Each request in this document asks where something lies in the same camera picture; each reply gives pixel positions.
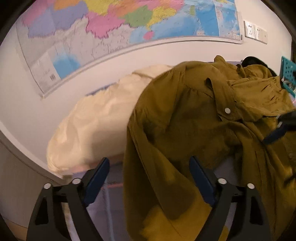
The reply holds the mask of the colourful wall map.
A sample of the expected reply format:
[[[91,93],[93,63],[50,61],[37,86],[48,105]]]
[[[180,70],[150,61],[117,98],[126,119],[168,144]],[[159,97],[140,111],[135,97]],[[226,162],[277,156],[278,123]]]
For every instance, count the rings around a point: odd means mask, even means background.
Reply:
[[[132,45],[180,37],[242,41],[234,1],[36,1],[16,33],[41,96]]]

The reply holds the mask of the cream pillow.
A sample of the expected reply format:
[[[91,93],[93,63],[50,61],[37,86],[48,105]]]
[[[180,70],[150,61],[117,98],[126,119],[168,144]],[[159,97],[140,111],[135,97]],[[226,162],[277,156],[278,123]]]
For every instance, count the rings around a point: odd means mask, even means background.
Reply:
[[[158,64],[138,69],[81,98],[48,142],[48,168],[66,175],[87,170],[103,157],[121,162],[127,124],[138,98],[154,78],[171,68]]]

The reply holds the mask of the teal plastic storage rack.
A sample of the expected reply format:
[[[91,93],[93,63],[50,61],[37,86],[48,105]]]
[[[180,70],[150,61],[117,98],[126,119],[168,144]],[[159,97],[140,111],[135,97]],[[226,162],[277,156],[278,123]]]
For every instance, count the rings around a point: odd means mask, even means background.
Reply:
[[[281,57],[281,66],[280,66],[280,79],[282,87],[288,91],[289,94],[295,98],[295,71],[296,64],[288,60],[286,57]]]

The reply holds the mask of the white network wall plate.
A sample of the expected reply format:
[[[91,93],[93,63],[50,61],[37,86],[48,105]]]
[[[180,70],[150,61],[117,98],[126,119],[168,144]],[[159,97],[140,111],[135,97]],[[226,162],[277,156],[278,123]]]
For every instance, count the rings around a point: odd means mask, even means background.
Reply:
[[[265,30],[261,30],[261,34],[262,34],[262,42],[267,44],[268,43],[268,33]]]

